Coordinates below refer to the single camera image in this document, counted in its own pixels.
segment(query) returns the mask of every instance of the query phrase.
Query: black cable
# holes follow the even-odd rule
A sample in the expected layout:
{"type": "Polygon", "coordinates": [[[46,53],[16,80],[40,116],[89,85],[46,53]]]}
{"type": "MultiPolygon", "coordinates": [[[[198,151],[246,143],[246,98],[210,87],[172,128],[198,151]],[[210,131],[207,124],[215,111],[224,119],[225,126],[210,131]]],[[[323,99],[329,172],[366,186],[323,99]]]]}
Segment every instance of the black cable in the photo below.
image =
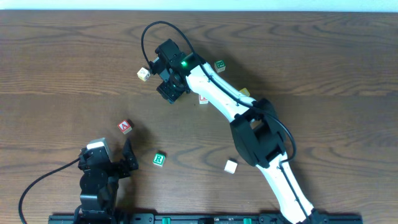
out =
{"type": "MultiPolygon", "coordinates": [[[[182,36],[182,38],[186,41],[186,43],[188,44],[188,46],[189,46],[189,48],[190,48],[190,50],[191,50],[193,56],[195,57],[195,59],[196,59],[197,61],[200,61],[199,55],[195,52],[195,49],[193,49],[192,44],[190,43],[190,41],[188,40],[188,38],[185,36],[185,34],[184,34],[182,31],[180,31],[179,28],[177,28],[175,25],[173,25],[173,24],[171,24],[171,23],[169,23],[169,22],[157,21],[157,22],[153,22],[153,23],[149,24],[149,25],[144,29],[144,31],[142,32],[142,35],[141,35],[141,49],[142,49],[142,54],[144,54],[145,61],[148,63],[148,66],[149,66],[150,69],[152,69],[152,66],[151,66],[151,64],[150,64],[149,61],[148,61],[147,55],[145,54],[145,49],[144,49],[144,36],[145,36],[145,33],[147,32],[147,30],[148,30],[150,27],[152,27],[152,26],[154,26],[154,25],[156,25],[156,24],[165,24],[165,25],[168,25],[168,26],[170,26],[171,28],[175,29],[175,30],[182,36]]],[[[262,109],[260,109],[260,108],[256,108],[255,106],[252,106],[252,105],[249,105],[249,104],[247,104],[247,103],[245,103],[245,102],[242,102],[239,98],[235,97],[232,93],[226,91],[226,90],[224,89],[224,87],[222,87],[218,82],[216,82],[216,81],[214,80],[213,76],[209,75],[209,73],[206,71],[206,69],[204,68],[204,66],[203,66],[201,63],[199,63],[199,66],[200,66],[200,68],[202,69],[203,73],[206,75],[206,77],[207,77],[210,81],[212,81],[213,84],[214,84],[215,86],[217,86],[222,92],[224,92],[224,93],[227,94],[230,98],[232,98],[237,104],[240,104],[240,105],[245,106],[245,107],[247,107],[247,108],[249,108],[249,109],[252,109],[252,110],[254,110],[254,111],[256,111],[256,112],[258,112],[258,113],[260,113],[260,114],[264,114],[264,115],[268,116],[269,118],[271,118],[272,120],[274,120],[276,123],[278,123],[278,124],[282,127],[282,129],[285,131],[285,133],[288,135],[288,137],[289,137],[289,139],[290,139],[290,142],[292,143],[293,153],[292,153],[292,155],[291,155],[290,157],[288,157],[287,159],[285,159],[285,160],[279,162],[279,168],[280,168],[280,170],[282,171],[283,175],[285,176],[285,179],[286,179],[286,181],[287,181],[287,183],[288,183],[290,189],[292,190],[292,192],[293,192],[293,194],[294,194],[294,196],[295,196],[295,198],[296,198],[297,203],[300,205],[300,208],[301,208],[301,210],[303,211],[305,217],[306,217],[308,220],[310,220],[309,217],[308,217],[308,215],[307,215],[307,213],[306,213],[306,211],[304,210],[303,205],[302,205],[301,202],[300,202],[299,197],[298,197],[297,194],[296,194],[296,191],[294,190],[294,188],[293,188],[293,186],[292,186],[292,183],[290,183],[290,180],[287,178],[287,175],[286,175],[286,173],[285,173],[285,170],[284,170],[284,168],[282,167],[282,164],[283,164],[283,163],[292,161],[292,160],[295,158],[295,156],[296,156],[297,148],[296,148],[296,143],[295,143],[295,141],[294,141],[294,138],[293,138],[292,133],[287,129],[287,127],[286,127],[282,122],[280,122],[280,121],[279,121],[275,116],[273,116],[272,114],[270,114],[270,113],[268,113],[268,112],[266,112],[266,111],[264,111],[264,110],[262,110],[262,109]]]]}
{"type": "Polygon", "coordinates": [[[48,177],[48,176],[51,175],[51,174],[54,174],[54,173],[60,171],[60,170],[63,170],[63,169],[65,169],[65,168],[67,168],[67,167],[70,167],[71,165],[73,165],[74,163],[78,162],[79,160],[80,160],[80,158],[75,159],[74,161],[71,161],[70,163],[68,163],[67,165],[65,165],[65,166],[63,166],[63,167],[60,167],[60,168],[58,168],[58,169],[56,169],[56,170],[53,170],[53,171],[51,171],[51,172],[49,172],[49,173],[47,173],[47,174],[44,174],[43,176],[41,176],[41,177],[39,177],[38,179],[36,179],[35,181],[33,181],[33,183],[31,183],[31,184],[25,189],[24,193],[22,193],[22,196],[21,196],[21,198],[19,199],[19,204],[18,204],[19,218],[21,218],[21,221],[22,221],[23,224],[27,224],[27,222],[26,222],[26,220],[25,220],[25,217],[24,217],[24,214],[23,214],[23,212],[22,212],[22,203],[24,202],[24,198],[25,198],[25,195],[27,194],[27,192],[28,192],[35,184],[37,184],[39,181],[41,181],[42,179],[48,177]]]}
{"type": "Polygon", "coordinates": [[[75,214],[73,215],[73,224],[77,224],[79,221],[80,209],[81,209],[81,205],[77,206],[77,208],[75,209],[75,214]]]}

